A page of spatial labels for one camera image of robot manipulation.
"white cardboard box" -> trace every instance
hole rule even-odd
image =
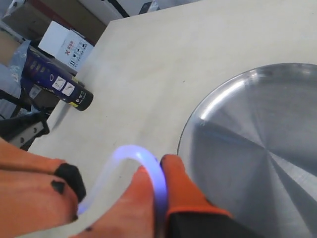
[[[78,72],[94,47],[78,33],[52,21],[39,48]]]

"metal tray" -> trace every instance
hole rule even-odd
[[[242,73],[190,116],[178,154],[206,197],[268,238],[317,237],[317,65]]]

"transparent plastic tube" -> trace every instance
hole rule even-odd
[[[85,199],[79,204],[78,215],[83,214],[91,207],[95,198],[98,196],[99,191],[107,182],[107,178],[111,172],[120,164],[120,162],[128,158],[138,161],[147,170],[154,189],[157,220],[164,219],[167,211],[167,190],[163,171],[151,152],[136,145],[124,145],[113,152],[110,160],[105,163],[95,185]]]

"cylindrical canister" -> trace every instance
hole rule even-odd
[[[93,100],[94,95],[75,77],[32,47],[27,52],[23,75],[80,111],[87,109]]]

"glowing tube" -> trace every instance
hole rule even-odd
[[[79,204],[77,212],[78,215],[83,214],[91,207],[99,191],[103,188],[104,183],[107,182],[107,178],[110,173],[120,164],[121,161],[128,158],[138,161],[147,170],[154,188],[156,217],[158,222],[164,219],[164,215],[167,210],[167,190],[163,171],[153,154],[136,145],[120,146],[114,151],[110,160],[105,163],[95,185],[85,199]]]

